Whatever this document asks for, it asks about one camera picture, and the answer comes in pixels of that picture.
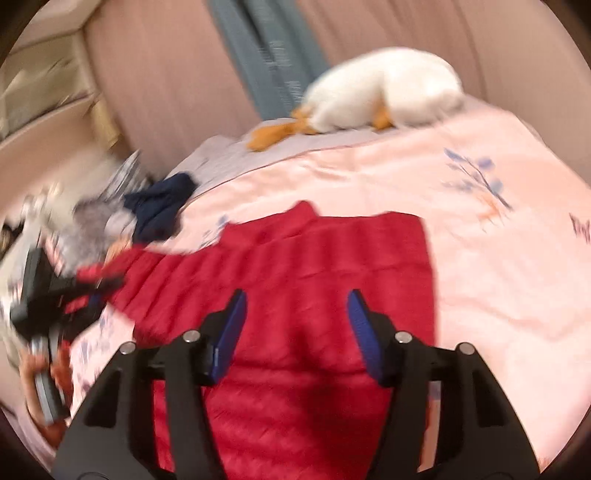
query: navy blue cloth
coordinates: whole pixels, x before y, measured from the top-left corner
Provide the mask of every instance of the navy blue cloth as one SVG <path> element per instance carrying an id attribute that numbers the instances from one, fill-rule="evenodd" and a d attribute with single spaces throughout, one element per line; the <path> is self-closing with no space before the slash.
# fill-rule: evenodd
<path id="1" fill-rule="evenodd" d="M 148 244 L 173 236 L 177 213 L 196 188 L 197 184 L 188 174 L 177 173 L 141 192 L 125 195 L 124 207 L 138 219 L 134 243 Z"/>

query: metal bolt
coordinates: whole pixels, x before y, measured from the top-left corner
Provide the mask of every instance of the metal bolt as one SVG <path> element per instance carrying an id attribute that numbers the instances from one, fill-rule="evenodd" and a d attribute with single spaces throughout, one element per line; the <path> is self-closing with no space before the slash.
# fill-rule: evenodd
<path id="1" fill-rule="evenodd" d="M 119 347 L 119 351 L 123 355 L 129 355 L 130 353 L 135 352 L 135 342 L 125 342 Z"/>
<path id="2" fill-rule="evenodd" d="M 408 332 L 396 332 L 394 338 L 398 343 L 410 343 L 413 339 L 413 336 Z"/>
<path id="3" fill-rule="evenodd" d="M 187 343 L 195 343 L 201 338 L 201 333 L 197 330 L 189 330 L 183 334 L 183 340 Z"/>
<path id="4" fill-rule="evenodd" d="M 476 349 L 474 348 L 474 345 L 472 345 L 471 343 L 464 342 L 460 343 L 460 351 L 464 355 L 472 355 L 474 352 L 476 352 Z"/>

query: bed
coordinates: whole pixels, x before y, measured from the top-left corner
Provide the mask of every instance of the bed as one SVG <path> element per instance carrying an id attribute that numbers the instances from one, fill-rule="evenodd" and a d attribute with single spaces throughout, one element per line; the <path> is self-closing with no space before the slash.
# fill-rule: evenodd
<path id="1" fill-rule="evenodd" d="M 421 217 L 436 273 L 436 344 L 476 345 L 544 468 L 591 398 L 591 190 L 535 132 L 490 106 L 360 140 L 224 181 L 189 202 L 174 239 L 150 248 L 207 248 L 228 222 L 282 212 L 303 199 L 323 216 Z M 194 167 L 192 160 L 178 169 Z M 132 319 L 108 309 L 76 341 L 74 410 L 132 335 Z"/>

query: red sweater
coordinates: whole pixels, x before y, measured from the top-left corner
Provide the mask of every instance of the red sweater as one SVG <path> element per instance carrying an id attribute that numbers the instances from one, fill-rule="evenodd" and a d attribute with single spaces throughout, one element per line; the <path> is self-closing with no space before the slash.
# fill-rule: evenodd
<path id="1" fill-rule="evenodd" d="M 234 289 L 246 291 L 228 376 L 205 392 L 230 480 L 364 477 L 389 392 L 365 372 L 346 313 L 352 289 L 397 328 L 434 340 L 433 273 L 412 215 L 318 217 L 301 202 L 228 225 L 217 245 L 191 255 L 132 249 L 103 274 L 123 271 L 125 287 L 112 303 L 135 321 L 140 345 L 199 327 Z M 160 465 L 174 470 L 162 385 L 154 402 Z"/>

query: plush toy body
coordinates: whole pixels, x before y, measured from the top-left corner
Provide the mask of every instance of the plush toy body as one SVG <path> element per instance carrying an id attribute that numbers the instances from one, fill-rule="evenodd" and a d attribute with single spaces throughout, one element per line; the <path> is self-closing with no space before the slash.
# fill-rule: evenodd
<path id="1" fill-rule="evenodd" d="M 463 100 L 462 83 L 442 58 L 411 48 L 384 48 L 321 75 L 308 87 L 294 115 L 298 120 L 255 131 L 251 148 L 264 150 L 293 133 L 429 124 Z"/>

